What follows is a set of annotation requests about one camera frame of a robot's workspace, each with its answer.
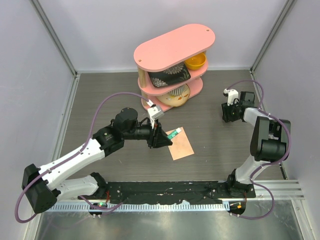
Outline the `aluminium frame rail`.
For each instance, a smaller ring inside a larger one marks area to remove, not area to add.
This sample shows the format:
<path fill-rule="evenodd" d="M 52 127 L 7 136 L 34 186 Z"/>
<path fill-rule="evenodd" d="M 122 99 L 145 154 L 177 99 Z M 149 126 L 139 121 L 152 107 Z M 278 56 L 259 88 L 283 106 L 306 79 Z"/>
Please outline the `aluminium frame rail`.
<path fill-rule="evenodd" d="M 55 45 L 56 49 L 58 50 L 60 56 L 62 57 L 64 63 L 66 64 L 67 68 L 69 69 L 70 73 L 74 78 L 77 77 L 78 72 L 76 68 L 74 67 L 71 59 L 69 58 L 65 48 L 62 45 L 62 42 L 60 41 L 53 25 L 51 24 L 51 21 L 49 20 L 45 10 L 43 9 L 41 3 L 39 0 L 30 0 L 29 1 L 32 5 L 32 7 L 35 10 L 35 13 L 38 15 L 40 21 L 42 22 L 45 30 L 47 31 L 48 35 L 50 36 L 51 40 L 53 41 L 53 44 Z"/>
<path fill-rule="evenodd" d="M 268 48 L 271 46 L 274 38 L 278 34 L 281 26 L 285 22 L 285 19 L 287 16 L 290 14 L 292 8 L 294 7 L 296 0 L 286 0 L 279 15 L 277 16 L 267 38 L 265 39 L 258 55 L 256 56 L 251 68 L 250 68 L 250 73 L 253 75 L 255 71 L 257 70 L 260 62 L 262 61 L 263 57 L 265 56 Z"/>

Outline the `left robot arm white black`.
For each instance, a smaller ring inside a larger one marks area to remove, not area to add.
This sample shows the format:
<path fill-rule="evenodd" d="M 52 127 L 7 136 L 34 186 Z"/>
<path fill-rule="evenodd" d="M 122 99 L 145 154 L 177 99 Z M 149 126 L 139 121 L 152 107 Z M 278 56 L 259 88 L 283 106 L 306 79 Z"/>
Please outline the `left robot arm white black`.
<path fill-rule="evenodd" d="M 36 214 L 50 209 L 59 200 L 75 196 L 93 196 L 100 200 L 107 192 L 104 179 L 92 173 L 82 179 L 68 177 L 124 147 L 126 140 L 145 140 L 149 148 L 162 148 L 173 143 L 163 131 L 159 118 L 164 115 L 158 105 L 147 110 L 148 116 L 138 121 L 138 112 L 124 108 L 110 124 L 90 136 L 87 143 L 65 156 L 42 165 L 30 164 L 24 169 L 22 190 Z"/>

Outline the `pink three-tier shelf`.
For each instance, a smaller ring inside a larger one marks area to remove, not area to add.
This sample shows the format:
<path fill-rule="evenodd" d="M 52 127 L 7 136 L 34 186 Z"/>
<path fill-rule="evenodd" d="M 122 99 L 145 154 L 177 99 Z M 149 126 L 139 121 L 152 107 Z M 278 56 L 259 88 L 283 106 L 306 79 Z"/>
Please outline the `pink three-tier shelf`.
<path fill-rule="evenodd" d="M 140 44 L 133 53 L 138 69 L 138 86 L 142 95 L 159 105 L 163 111 L 173 106 L 166 105 L 158 100 L 174 89 L 186 84 L 190 89 L 188 98 L 198 95 L 203 89 L 202 76 L 208 70 L 206 59 L 198 69 L 190 69 L 190 79 L 166 87 L 154 87 L 149 73 L 161 72 L 198 54 L 205 53 L 215 42 L 216 36 L 208 26 L 192 23 L 157 36 Z"/>

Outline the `black floral plate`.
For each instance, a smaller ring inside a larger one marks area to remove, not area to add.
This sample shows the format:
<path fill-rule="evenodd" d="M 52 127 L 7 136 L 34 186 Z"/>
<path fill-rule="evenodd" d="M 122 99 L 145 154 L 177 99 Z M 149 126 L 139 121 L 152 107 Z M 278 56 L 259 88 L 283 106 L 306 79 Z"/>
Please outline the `black floral plate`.
<path fill-rule="evenodd" d="M 172 86 L 191 78 L 191 74 L 184 62 L 180 62 L 163 71 L 148 72 L 148 76 L 152 85 L 156 88 Z"/>

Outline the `aluminium frame rail left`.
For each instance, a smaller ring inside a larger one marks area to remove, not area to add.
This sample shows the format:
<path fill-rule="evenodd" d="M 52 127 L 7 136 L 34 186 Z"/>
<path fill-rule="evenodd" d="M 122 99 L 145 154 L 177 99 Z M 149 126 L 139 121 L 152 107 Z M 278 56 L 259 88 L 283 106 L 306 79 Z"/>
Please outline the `aluminium frame rail left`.
<path fill-rule="evenodd" d="M 49 20 L 45 10 L 43 9 L 41 3 L 39 0 L 30 0 L 29 1 L 32 5 L 32 7 L 35 10 L 35 13 L 38 15 L 40 21 L 42 22 L 45 30 L 47 31 L 48 35 L 50 36 L 51 40 L 53 41 L 53 44 L 55 45 L 56 49 L 58 50 L 60 56 L 62 57 L 64 63 L 66 64 L 67 68 L 69 69 L 70 73 L 74 78 L 77 77 L 78 72 L 76 68 L 74 67 L 71 59 L 69 58 L 65 48 L 62 45 L 62 42 L 60 41 L 53 25 L 51 24 L 51 21 Z"/>

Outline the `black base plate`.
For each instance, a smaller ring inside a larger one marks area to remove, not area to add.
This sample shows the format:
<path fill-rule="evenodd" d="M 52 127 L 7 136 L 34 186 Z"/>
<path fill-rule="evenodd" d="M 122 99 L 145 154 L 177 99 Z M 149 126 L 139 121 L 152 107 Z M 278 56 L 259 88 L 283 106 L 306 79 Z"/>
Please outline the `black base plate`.
<path fill-rule="evenodd" d="M 255 198 L 252 184 L 234 185 L 226 181 L 137 181 L 108 182 L 102 195 L 85 195 L 87 200 L 109 200 L 111 204 L 191 205 L 217 204 L 221 199 Z"/>

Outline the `yellow bowl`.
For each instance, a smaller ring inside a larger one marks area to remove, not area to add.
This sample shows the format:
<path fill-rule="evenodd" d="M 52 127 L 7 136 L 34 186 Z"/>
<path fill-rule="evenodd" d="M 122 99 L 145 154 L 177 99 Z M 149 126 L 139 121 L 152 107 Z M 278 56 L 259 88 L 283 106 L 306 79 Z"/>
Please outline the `yellow bowl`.
<path fill-rule="evenodd" d="M 206 54 L 201 52 L 195 56 L 192 56 L 184 61 L 186 67 L 190 70 L 200 69 L 207 61 Z"/>

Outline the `aluminium frame rail right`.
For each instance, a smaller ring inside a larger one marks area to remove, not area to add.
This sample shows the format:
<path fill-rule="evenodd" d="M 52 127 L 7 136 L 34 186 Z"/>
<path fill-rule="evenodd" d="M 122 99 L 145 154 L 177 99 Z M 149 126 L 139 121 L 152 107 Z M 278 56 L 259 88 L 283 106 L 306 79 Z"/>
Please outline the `aluminium frame rail right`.
<path fill-rule="evenodd" d="M 277 16 L 267 38 L 265 39 L 258 55 L 256 56 L 251 68 L 250 68 L 250 73 L 253 75 L 255 71 L 257 70 L 260 62 L 262 61 L 263 57 L 265 56 L 268 48 L 271 46 L 274 38 L 278 34 L 281 26 L 285 22 L 285 19 L 287 16 L 290 14 L 292 8 L 294 7 L 296 0 L 286 0 L 279 15 Z"/>

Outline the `pink envelope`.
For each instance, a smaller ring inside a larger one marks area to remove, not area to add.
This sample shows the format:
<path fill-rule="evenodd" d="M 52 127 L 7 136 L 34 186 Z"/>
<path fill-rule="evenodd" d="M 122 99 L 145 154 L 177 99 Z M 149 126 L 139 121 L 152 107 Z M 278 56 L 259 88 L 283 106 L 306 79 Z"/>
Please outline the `pink envelope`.
<path fill-rule="evenodd" d="M 172 139 L 172 145 L 168 147 L 174 161 L 193 155 L 195 152 L 190 144 L 184 128 L 179 127 L 180 132 Z"/>

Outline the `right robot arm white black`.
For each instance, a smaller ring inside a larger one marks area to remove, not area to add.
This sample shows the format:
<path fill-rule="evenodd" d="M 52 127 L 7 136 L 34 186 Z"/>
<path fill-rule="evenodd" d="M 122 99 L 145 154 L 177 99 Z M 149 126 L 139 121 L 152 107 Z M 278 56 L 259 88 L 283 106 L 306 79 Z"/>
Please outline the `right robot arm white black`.
<path fill-rule="evenodd" d="M 225 183 L 226 193 L 236 198 L 248 195 L 253 190 L 253 181 L 272 163 L 288 157 L 291 123 L 288 120 L 277 121 L 255 107 L 253 92 L 224 89 L 223 95 L 227 102 L 221 105 L 222 119 L 226 123 L 241 120 L 253 126 L 250 155 L 232 171 Z"/>

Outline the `striped small bowl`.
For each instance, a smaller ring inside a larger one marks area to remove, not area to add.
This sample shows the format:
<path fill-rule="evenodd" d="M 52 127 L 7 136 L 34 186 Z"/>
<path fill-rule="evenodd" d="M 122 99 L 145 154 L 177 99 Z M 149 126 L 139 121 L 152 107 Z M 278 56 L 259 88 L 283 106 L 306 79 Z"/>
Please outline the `striped small bowl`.
<path fill-rule="evenodd" d="M 171 90 L 170 92 L 168 92 L 168 94 L 176 97 L 176 96 L 182 95 L 185 92 L 185 90 L 186 90 L 185 85 L 182 85 L 180 87 L 175 88 L 174 90 Z"/>

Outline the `beige patterned plate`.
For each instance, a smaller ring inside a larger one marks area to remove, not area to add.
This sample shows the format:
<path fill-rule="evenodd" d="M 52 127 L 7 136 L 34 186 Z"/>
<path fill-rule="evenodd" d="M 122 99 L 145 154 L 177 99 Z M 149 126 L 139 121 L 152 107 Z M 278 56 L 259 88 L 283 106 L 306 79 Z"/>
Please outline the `beige patterned plate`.
<path fill-rule="evenodd" d="M 170 94 L 165 93 L 163 95 L 159 95 L 156 98 L 166 106 L 170 107 L 180 107 L 184 105 L 190 97 L 191 90 L 187 84 L 185 85 L 185 92 L 179 96 L 172 96 Z"/>

